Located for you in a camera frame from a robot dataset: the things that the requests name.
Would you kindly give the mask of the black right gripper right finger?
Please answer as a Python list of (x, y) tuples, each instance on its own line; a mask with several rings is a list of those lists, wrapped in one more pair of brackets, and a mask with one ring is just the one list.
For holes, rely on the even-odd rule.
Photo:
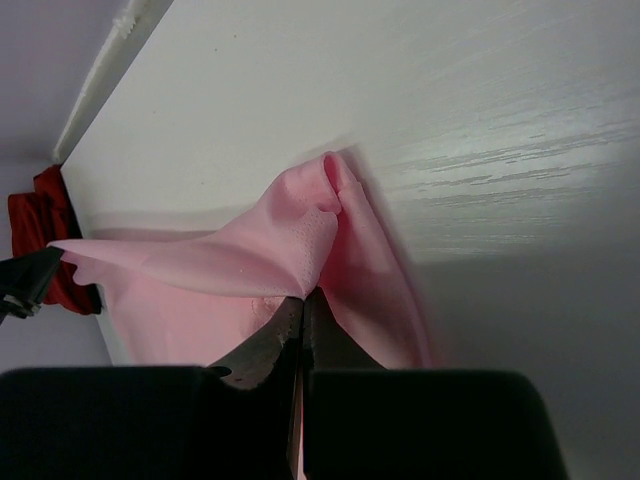
[(303, 307), (303, 469), (309, 479), (566, 479), (538, 390), (510, 371), (386, 369)]

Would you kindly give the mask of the pink t shirt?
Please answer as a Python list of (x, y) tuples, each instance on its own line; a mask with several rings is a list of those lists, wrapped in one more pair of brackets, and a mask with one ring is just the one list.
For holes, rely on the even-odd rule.
[[(430, 364), (424, 316), (366, 193), (337, 154), (281, 173), (257, 203), (214, 233), (173, 241), (65, 240), (80, 284), (105, 293), (133, 355), (208, 367), (288, 298), (321, 289), (336, 321), (386, 369)], [(303, 316), (289, 444), (303, 469)]]

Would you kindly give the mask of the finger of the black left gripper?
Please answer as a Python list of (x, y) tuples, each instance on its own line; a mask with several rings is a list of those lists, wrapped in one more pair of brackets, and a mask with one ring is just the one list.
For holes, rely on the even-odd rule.
[(1, 262), (1, 319), (33, 317), (44, 303), (63, 251), (47, 247)]

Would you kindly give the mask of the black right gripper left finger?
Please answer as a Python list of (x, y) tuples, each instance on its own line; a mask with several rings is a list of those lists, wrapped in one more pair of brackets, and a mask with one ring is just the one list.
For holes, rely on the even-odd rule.
[(1, 377), (5, 479), (289, 479), (300, 300), (215, 364)]

